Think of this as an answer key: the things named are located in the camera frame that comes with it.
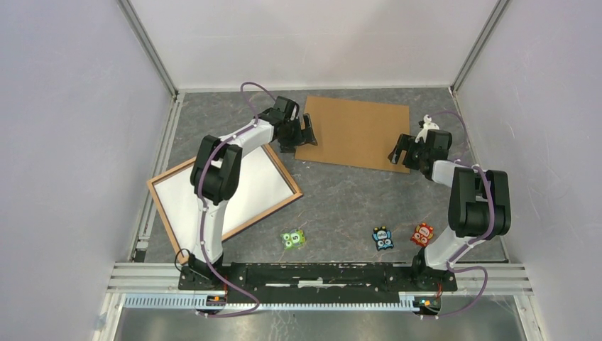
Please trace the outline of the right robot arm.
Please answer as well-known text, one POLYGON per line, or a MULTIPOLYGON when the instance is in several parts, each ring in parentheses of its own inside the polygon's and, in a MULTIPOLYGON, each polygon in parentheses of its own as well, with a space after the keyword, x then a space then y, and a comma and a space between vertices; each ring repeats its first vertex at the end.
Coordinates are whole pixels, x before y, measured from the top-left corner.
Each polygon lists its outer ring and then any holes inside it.
POLYGON ((412 260, 410 281, 420 290, 450 276, 468 251, 507 234, 511 226, 508 174, 450 161, 451 144, 448 131, 429 130, 418 138, 402 134, 388 157, 391 163, 402 163, 451 190, 447 227, 412 260))

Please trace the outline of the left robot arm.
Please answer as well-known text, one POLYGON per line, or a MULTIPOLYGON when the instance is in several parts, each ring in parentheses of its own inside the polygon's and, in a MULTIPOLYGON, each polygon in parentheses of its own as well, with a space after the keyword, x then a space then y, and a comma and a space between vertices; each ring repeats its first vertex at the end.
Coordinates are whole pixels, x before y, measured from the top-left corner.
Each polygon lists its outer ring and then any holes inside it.
POLYGON ((241 163, 250 152, 277 141, 283 153, 300 146, 317 145, 309 114, 302 114, 297 102, 278 96, 272 107, 254 116, 230 134, 207 135, 199 146, 190 173, 198 204, 195 246, 187 267, 205 289, 217 288, 223 280, 222 232, 229 200, 240 180, 241 163))

